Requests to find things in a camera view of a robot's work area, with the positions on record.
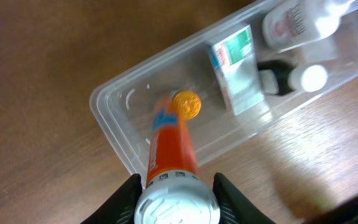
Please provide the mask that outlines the clear plastic container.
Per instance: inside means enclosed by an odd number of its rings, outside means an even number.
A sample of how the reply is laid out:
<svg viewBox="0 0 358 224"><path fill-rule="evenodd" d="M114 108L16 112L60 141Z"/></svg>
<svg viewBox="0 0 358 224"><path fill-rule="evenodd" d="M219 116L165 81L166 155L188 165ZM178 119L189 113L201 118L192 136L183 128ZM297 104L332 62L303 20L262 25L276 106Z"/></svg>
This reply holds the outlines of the clear plastic container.
<svg viewBox="0 0 358 224"><path fill-rule="evenodd" d="M358 1L334 34L286 52L268 48L262 35L263 19L277 5L253 2L94 90L90 108L129 173L147 175L154 106L164 96L190 90L200 97L188 128L205 164L358 76ZM320 64L325 84L273 95L273 77L257 64L277 62L300 70Z"/></svg>

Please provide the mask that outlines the gold lid small jar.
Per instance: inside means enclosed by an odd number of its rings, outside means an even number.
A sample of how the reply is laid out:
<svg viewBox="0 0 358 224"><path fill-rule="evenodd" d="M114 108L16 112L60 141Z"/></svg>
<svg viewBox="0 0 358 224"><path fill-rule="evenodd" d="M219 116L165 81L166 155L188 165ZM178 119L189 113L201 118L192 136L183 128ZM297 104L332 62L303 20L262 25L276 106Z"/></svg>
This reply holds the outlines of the gold lid small jar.
<svg viewBox="0 0 358 224"><path fill-rule="evenodd" d="M172 101L187 120L195 118L201 110L201 98L191 90L174 92Z"/></svg>

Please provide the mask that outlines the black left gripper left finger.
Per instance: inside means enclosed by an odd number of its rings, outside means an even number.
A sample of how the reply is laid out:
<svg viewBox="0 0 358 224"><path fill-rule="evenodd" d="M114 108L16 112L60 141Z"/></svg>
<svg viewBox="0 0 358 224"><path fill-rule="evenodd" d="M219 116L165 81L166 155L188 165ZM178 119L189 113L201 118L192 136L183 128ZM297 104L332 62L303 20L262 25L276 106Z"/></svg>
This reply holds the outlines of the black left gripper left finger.
<svg viewBox="0 0 358 224"><path fill-rule="evenodd" d="M134 212L141 194L141 176L133 174L81 224L134 224Z"/></svg>

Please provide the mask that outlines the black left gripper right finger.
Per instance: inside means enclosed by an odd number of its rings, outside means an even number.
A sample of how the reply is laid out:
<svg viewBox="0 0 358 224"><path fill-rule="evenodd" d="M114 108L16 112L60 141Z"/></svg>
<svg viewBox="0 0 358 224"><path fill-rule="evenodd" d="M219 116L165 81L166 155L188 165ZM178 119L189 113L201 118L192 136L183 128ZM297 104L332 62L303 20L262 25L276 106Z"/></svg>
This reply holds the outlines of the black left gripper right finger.
<svg viewBox="0 0 358 224"><path fill-rule="evenodd" d="M222 173L214 175L213 193L220 208L219 224L275 224Z"/></svg>

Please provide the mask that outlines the white green medicine box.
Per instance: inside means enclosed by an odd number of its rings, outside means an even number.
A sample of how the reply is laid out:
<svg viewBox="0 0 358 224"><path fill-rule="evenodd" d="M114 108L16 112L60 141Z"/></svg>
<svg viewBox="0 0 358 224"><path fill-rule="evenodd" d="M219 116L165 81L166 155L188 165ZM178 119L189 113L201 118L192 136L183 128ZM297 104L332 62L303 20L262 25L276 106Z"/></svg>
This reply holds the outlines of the white green medicine box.
<svg viewBox="0 0 358 224"><path fill-rule="evenodd" d="M227 110L239 115L264 101L251 26L234 25L212 36L208 44Z"/></svg>

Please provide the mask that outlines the dark brown syrup bottle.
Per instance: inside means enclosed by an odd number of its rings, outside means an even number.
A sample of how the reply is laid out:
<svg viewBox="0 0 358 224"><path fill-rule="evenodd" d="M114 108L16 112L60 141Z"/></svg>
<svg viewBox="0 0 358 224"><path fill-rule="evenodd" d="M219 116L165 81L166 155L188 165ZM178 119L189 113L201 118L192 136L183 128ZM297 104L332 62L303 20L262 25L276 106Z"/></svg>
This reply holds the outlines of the dark brown syrup bottle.
<svg viewBox="0 0 358 224"><path fill-rule="evenodd" d="M284 60L270 60L258 62L257 69L263 92L272 96L318 91L328 80L328 71L318 64L296 67Z"/></svg>

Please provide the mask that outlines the orange tablet tube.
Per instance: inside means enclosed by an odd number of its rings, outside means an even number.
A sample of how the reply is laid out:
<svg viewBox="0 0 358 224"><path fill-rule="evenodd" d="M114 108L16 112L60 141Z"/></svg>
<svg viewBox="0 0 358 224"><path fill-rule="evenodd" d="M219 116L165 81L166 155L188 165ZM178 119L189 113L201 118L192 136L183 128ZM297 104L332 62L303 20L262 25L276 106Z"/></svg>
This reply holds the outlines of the orange tablet tube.
<svg viewBox="0 0 358 224"><path fill-rule="evenodd" d="M171 96L155 106L145 190L134 212L136 224L215 224L220 207L198 177L198 162L183 115Z"/></svg>

